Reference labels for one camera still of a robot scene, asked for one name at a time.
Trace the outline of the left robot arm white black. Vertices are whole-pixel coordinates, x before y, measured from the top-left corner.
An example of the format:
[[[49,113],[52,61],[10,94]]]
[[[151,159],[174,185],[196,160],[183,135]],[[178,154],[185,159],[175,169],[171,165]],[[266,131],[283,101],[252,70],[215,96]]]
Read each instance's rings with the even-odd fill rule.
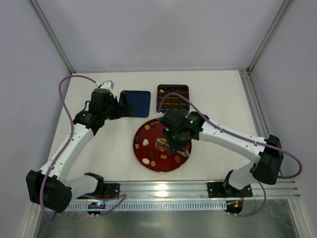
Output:
[[[128,117],[132,108],[124,92],[118,98],[107,89],[95,89],[88,110],[71,120],[71,131],[58,151],[37,172],[26,176],[30,200],[43,209],[63,212],[70,201],[79,197],[98,198],[104,190],[104,178],[87,172],[67,180],[68,173],[84,147],[93,139],[106,120]]]

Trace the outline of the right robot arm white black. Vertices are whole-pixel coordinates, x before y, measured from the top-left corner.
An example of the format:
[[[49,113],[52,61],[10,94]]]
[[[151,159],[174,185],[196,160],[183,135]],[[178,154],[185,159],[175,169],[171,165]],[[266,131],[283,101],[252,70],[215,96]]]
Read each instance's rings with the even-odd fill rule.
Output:
[[[237,196],[248,185],[261,182],[275,185],[284,158],[278,137],[254,137],[216,123],[199,112],[187,116],[167,111],[159,118],[162,131],[172,151],[184,151],[191,140],[213,143],[249,160],[243,167],[230,170],[222,184],[228,196]]]

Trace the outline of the metal tongs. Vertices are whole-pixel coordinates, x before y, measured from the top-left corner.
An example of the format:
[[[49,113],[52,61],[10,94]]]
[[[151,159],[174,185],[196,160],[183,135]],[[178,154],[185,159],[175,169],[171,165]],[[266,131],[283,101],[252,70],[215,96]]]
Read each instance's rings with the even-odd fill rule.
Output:
[[[170,149],[169,143],[165,138],[157,138],[155,147],[158,151],[168,151]]]

